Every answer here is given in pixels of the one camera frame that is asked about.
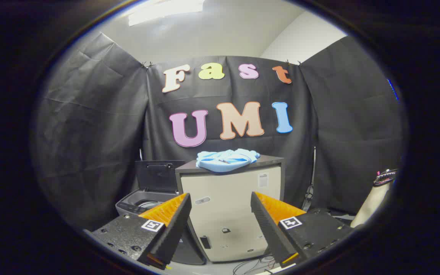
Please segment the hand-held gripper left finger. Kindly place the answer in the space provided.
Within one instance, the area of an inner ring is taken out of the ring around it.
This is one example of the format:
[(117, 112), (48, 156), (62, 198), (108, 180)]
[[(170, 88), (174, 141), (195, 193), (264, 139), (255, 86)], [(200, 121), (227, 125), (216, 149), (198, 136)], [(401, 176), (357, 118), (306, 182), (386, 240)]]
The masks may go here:
[(187, 227), (191, 196), (183, 193), (142, 214), (122, 214), (84, 235), (129, 264), (165, 270)]

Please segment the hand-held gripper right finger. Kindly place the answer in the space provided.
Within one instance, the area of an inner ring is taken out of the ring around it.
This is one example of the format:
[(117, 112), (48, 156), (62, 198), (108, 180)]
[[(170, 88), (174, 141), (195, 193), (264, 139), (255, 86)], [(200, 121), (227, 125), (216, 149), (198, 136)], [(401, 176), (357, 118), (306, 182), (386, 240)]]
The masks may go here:
[(251, 193), (250, 207), (269, 251), (281, 267), (318, 256), (353, 231), (327, 209), (303, 211), (260, 192)]

